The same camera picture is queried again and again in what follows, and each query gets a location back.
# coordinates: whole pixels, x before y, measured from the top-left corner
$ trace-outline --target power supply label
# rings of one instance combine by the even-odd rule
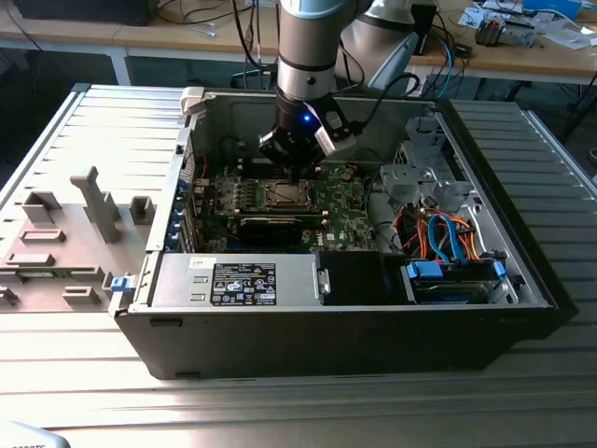
[[[212,283],[213,306],[276,304],[274,263],[216,263]]]

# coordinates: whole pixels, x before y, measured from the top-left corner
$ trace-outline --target aluminum profile table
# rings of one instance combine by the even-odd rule
[[[85,107],[113,101],[176,121],[179,94],[71,93],[3,190],[0,217],[19,219],[13,195]],[[157,380],[107,313],[2,314],[0,418],[48,428],[73,447],[593,446],[597,297],[576,305],[580,314],[547,340],[521,343],[485,371],[250,381]]]

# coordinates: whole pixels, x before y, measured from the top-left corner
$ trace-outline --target wooden table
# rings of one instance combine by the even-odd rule
[[[183,0],[185,10],[197,7],[197,0]],[[201,2],[201,5],[217,5]],[[473,48],[473,56],[466,68],[466,75],[501,79],[531,80],[587,84],[597,71],[597,50],[585,48],[571,50],[539,36],[531,49],[513,46],[486,48],[475,44],[474,30],[459,27],[462,11],[470,5],[466,0],[439,0],[440,11],[448,29],[460,43]],[[114,23],[90,23],[77,21],[30,21],[21,17],[19,11],[9,3],[10,11],[19,25],[44,50],[99,53],[109,56],[114,65],[118,83],[132,84],[128,64],[130,56],[158,58],[238,61],[244,60],[234,22],[228,16],[216,21],[216,36],[209,36],[184,25],[169,23],[160,18],[147,27],[135,27]],[[225,3],[212,11],[197,13],[194,20],[205,20],[230,12]],[[180,21],[178,5],[174,2],[162,12],[173,21]],[[243,28],[248,14],[242,14]],[[581,13],[582,21],[597,22],[597,14]],[[264,61],[273,61],[277,48],[275,14],[271,8],[261,10],[261,32]],[[0,8],[0,48],[35,49],[6,11]],[[432,75],[444,64],[435,42],[424,56],[414,56],[410,71],[420,77]]]

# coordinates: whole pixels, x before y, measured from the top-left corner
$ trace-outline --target metal case frame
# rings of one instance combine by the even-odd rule
[[[206,98],[215,95],[208,92]],[[118,326],[150,373],[172,379],[482,369],[514,343],[546,338],[573,317],[576,307],[534,240],[521,242],[528,230],[458,113],[450,104],[437,112],[547,306],[156,307],[152,298],[162,263],[188,255],[154,251],[146,257],[134,301],[115,294],[111,303]],[[188,278],[181,272],[177,280]]]

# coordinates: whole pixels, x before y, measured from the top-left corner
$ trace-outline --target metal workbench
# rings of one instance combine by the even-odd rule
[[[0,245],[25,219],[14,202],[27,187],[55,182],[65,161],[110,168],[110,151],[93,139],[131,162],[107,186],[115,202],[137,194],[140,184],[127,182],[144,169],[153,174],[143,192],[158,202],[182,126],[179,95],[71,93],[0,195]],[[101,126],[85,119],[101,109]],[[73,139],[82,133],[94,138]],[[116,149],[120,137],[141,147]],[[576,305],[580,314],[547,340],[521,343],[485,371],[241,381],[151,377],[106,312],[0,314],[0,418],[48,428],[73,447],[593,446],[597,293]]]

